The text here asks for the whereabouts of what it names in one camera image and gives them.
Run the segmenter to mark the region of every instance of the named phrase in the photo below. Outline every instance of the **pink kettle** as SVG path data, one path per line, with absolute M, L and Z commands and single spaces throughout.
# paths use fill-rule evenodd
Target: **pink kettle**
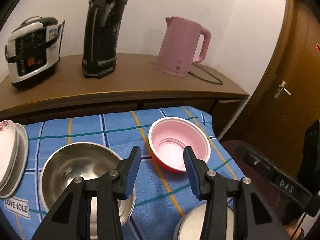
M 156 68 L 162 72 L 185 77 L 191 64 L 202 62 L 207 54 L 211 33 L 200 24 L 181 18 L 166 18 L 167 31 L 156 62 Z M 200 35 L 204 36 L 199 57 L 193 58 Z

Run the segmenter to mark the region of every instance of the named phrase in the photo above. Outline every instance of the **stainless steel bowl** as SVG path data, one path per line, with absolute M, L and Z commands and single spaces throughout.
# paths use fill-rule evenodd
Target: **stainless steel bowl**
M 76 177 L 85 180 L 101 177 L 115 169 L 121 157 L 111 149 L 96 143 L 78 142 L 68 144 L 55 151 L 44 164 L 40 177 L 40 195 L 47 211 L 60 194 Z M 131 216 L 135 203 L 135 190 L 129 199 L 119 200 L 121 225 Z M 91 203 L 91 239 L 97 238 L 97 198 Z

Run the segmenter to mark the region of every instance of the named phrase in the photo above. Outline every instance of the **silver bolt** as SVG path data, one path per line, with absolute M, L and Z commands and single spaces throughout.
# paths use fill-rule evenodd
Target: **silver bolt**
M 217 173 L 216 173 L 215 171 L 211 171 L 211 170 L 207 171 L 207 174 L 208 174 L 208 176 L 210 176 L 210 177 L 214 177 L 214 176 L 217 175 Z
M 245 183 L 245 184 L 250 184 L 250 183 L 251 183 L 251 179 L 248 178 L 248 177 L 244 177 L 244 178 L 242 179 L 242 181 L 243 181 L 243 183 Z
M 79 184 L 80 182 L 82 181 L 82 178 L 81 177 L 76 177 L 73 182 L 76 183 L 76 184 Z
M 111 170 L 111 171 L 109 171 L 109 175 L 110 176 L 117 176 L 118 175 L 118 171 L 117 170 Z

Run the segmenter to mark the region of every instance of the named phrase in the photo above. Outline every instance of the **plaid tablecloth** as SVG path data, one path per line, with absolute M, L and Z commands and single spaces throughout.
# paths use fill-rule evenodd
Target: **plaid tablecloth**
M 124 239 L 172 239 L 180 218 L 203 202 L 192 194 L 186 173 L 167 171 L 151 158 L 148 131 L 153 122 L 164 116 L 187 119 L 205 132 L 211 144 L 210 169 L 226 178 L 241 179 L 244 176 L 216 139 L 211 116 L 190 106 L 56 119 L 26 125 L 28 161 L 20 185 L 11 197 L 17 202 L 24 202 L 28 210 L 17 214 L 5 208 L 6 200 L 0 201 L 0 208 L 17 234 L 30 240 L 46 215 L 39 192 L 40 174 L 46 160 L 66 144 L 88 141 L 110 147 L 122 158 L 128 157 L 133 146 L 141 148 L 136 204 L 132 216 L 122 227 Z

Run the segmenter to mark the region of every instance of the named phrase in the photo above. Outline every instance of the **door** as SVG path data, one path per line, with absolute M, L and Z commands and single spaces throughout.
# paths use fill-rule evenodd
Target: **door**
M 248 142 L 279 168 L 296 176 L 305 131 L 320 119 L 320 56 L 316 47 L 320 24 L 302 0 L 294 0 L 293 17 L 272 85 L 233 139 Z

